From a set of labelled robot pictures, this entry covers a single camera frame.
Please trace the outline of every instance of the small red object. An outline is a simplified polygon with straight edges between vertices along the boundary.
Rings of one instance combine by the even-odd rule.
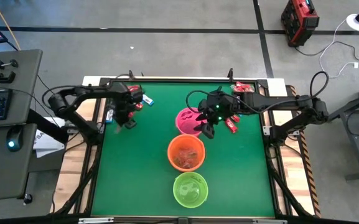
[[[134,115],[135,115],[135,112],[130,112],[130,113],[128,114],[128,118],[129,118],[129,119],[132,119],[132,118],[134,117]]]
[[[236,85],[234,85],[232,89],[235,92],[254,92],[254,87],[252,85],[241,82],[236,82]]]
[[[236,123],[238,123],[239,121],[240,121],[240,118],[239,118],[239,116],[237,116],[237,115],[233,115],[233,116],[231,116],[230,117],[234,122],[236,122]]]
[[[143,104],[138,103],[137,105],[135,105],[135,110],[140,111],[143,108]]]
[[[233,134],[235,134],[237,132],[236,125],[233,122],[231,122],[231,120],[229,118],[226,119],[225,124]]]
[[[139,89],[139,85],[128,86],[128,88],[129,88],[129,90],[130,90],[131,92],[133,92],[133,91]]]

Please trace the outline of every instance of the black floor line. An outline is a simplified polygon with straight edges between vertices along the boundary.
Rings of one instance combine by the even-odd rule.
[[[168,33],[168,34],[258,34],[257,29],[181,29],[181,28],[79,28],[79,27],[11,27],[21,32],[89,32],[89,33]]]
[[[0,26],[1,31],[8,31]],[[81,28],[81,27],[11,27],[16,32],[100,32],[100,33],[172,33],[172,34],[284,34],[284,30],[260,29],[181,29],[181,28]],[[333,35],[334,30],[315,30],[315,35]],[[336,35],[359,35],[352,30],[339,30]]]
[[[258,25],[258,31],[259,31],[259,39],[261,41],[262,56],[264,58],[266,77],[273,78],[272,64],[271,64],[271,59],[269,58],[268,44],[266,43],[266,36],[264,32],[264,24],[262,22],[261,10],[259,8],[258,0],[253,0],[253,2],[254,2],[256,23]]]

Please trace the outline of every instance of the green bowl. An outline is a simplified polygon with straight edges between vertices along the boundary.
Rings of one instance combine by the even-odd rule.
[[[184,172],[175,178],[174,197],[181,206],[196,208],[203,204],[208,196],[205,179],[195,172]]]

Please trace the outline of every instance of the red power station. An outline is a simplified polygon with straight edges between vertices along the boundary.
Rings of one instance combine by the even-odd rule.
[[[281,23],[289,46],[303,46],[319,24],[312,0],[289,0],[281,14]]]

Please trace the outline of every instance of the concrete floor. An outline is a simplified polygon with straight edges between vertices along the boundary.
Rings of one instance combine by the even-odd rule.
[[[286,0],[259,0],[265,29],[281,30],[279,16]],[[317,30],[334,30],[359,1],[313,0],[320,16]],[[109,27],[257,29],[253,0],[0,0],[0,10],[17,27]],[[340,30],[350,30],[346,24]],[[80,84],[85,75],[116,75],[132,70],[154,76],[223,77],[233,67],[236,77],[267,77],[259,34],[168,34],[16,32],[22,49],[42,49],[39,75],[48,86]],[[355,46],[359,35],[339,35],[338,40]],[[314,53],[332,40],[331,35],[313,35],[301,50]],[[284,78],[299,94],[308,94],[312,75],[320,70],[319,56],[306,57],[286,44],[283,35],[266,34],[273,76]],[[0,44],[0,51],[11,50]],[[352,50],[334,45],[323,65],[336,75]],[[320,95],[333,112],[354,99],[359,90],[359,68],[347,67],[330,81]],[[37,84],[40,98],[45,88]],[[359,221],[359,180],[344,176],[359,171],[342,123],[334,121],[305,130],[314,170],[320,210],[324,218]],[[37,203],[16,208],[16,200],[0,201],[0,218],[45,215],[56,175],[34,177]]]

